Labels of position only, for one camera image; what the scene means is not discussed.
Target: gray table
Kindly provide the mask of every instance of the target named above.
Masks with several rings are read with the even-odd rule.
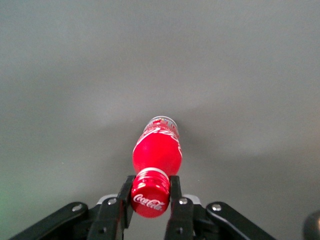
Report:
[[[0,239],[134,174],[176,120],[184,194],[279,240],[320,209],[319,1],[2,1]],[[162,239],[169,212],[126,239]]]

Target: bolt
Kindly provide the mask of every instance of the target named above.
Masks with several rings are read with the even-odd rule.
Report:
[[[180,204],[187,204],[187,202],[188,202],[188,199],[186,199],[185,197],[179,199]]]
[[[108,200],[108,205],[112,205],[112,204],[115,204],[117,202],[117,199],[114,197],[114,198],[111,198]]]
[[[213,211],[221,211],[221,205],[220,204],[217,204],[217,203],[215,203],[215,204],[213,204],[212,205],[212,210]]]
[[[82,204],[76,205],[72,208],[72,212],[76,212],[79,211],[80,209],[82,209]]]

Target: red bottle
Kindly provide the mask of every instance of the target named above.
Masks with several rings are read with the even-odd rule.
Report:
[[[166,211],[170,197],[169,176],[177,174],[181,161],[177,124],[166,116],[154,117],[132,153],[137,173],[131,189],[134,211],[146,218],[158,217]]]

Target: screw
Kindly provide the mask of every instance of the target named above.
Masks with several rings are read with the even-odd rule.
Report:
[[[188,199],[186,199],[185,197],[179,199],[180,204],[187,204],[187,202],[188,202]]]
[[[111,199],[108,200],[108,205],[115,204],[116,202],[117,202],[116,198],[111,198]]]
[[[215,203],[215,204],[213,204],[212,205],[212,210],[213,211],[221,211],[221,205],[220,204],[217,204],[217,203]]]
[[[100,234],[105,234],[106,232],[107,232],[107,228],[105,226],[99,230]]]
[[[184,229],[182,228],[182,227],[178,227],[177,229],[176,229],[176,233],[177,234],[182,234],[184,232]]]
[[[82,209],[82,204],[76,205],[72,208],[72,212],[76,212],[79,211],[80,209]]]

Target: bottle cap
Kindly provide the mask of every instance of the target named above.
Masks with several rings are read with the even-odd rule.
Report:
[[[162,170],[147,167],[141,170],[132,183],[131,206],[145,218],[156,218],[168,208],[170,181]]]

